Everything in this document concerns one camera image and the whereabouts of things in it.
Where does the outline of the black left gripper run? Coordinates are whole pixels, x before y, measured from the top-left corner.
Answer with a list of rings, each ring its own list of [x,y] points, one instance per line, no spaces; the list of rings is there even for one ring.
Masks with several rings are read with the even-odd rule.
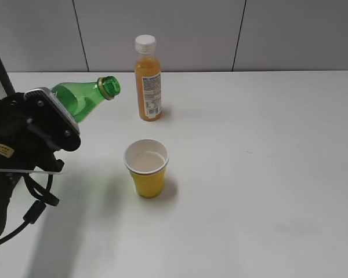
[[[55,158],[55,152],[72,152],[80,144],[78,124],[49,89],[40,87],[0,99],[0,235],[20,180],[35,198],[23,223],[1,242],[34,224],[47,206],[59,204],[50,190],[53,176],[61,173],[64,162]]]

